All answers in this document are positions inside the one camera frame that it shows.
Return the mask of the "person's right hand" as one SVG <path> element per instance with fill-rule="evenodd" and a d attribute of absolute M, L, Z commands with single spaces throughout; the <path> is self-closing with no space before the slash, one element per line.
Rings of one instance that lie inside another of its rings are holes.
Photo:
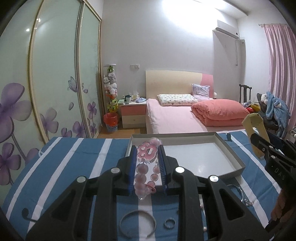
<path fill-rule="evenodd" d="M 285 207 L 286 200 L 287 200 L 287 196 L 285 194 L 285 191 L 282 189 L 277 198 L 275 207 L 271 212 L 272 220 L 276 221 L 277 219 L 279 219 L 281 223 L 284 223 L 284 222 L 287 222 L 287 220 L 290 218 L 292 210 L 283 214 L 283 209 Z"/>

